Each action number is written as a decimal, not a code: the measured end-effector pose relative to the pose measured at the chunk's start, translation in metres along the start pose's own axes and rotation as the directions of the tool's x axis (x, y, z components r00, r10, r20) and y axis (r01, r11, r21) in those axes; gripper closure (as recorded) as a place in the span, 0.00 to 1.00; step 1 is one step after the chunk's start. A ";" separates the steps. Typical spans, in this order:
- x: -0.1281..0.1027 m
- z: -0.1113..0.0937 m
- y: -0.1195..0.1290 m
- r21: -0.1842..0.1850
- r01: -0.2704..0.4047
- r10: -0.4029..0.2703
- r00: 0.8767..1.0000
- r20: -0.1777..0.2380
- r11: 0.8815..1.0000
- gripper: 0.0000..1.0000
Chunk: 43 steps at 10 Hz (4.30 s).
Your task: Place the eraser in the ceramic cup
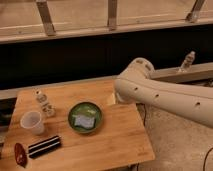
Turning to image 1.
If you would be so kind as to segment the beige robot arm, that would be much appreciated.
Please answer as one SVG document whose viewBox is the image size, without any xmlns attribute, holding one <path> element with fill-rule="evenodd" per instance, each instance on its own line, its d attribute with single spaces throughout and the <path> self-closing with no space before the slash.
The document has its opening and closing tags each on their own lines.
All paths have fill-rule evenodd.
<svg viewBox="0 0 213 171">
<path fill-rule="evenodd" d="M 114 82 L 121 103 L 140 102 L 213 128 L 213 88 L 156 81 L 154 66 L 134 59 Z"/>
</svg>

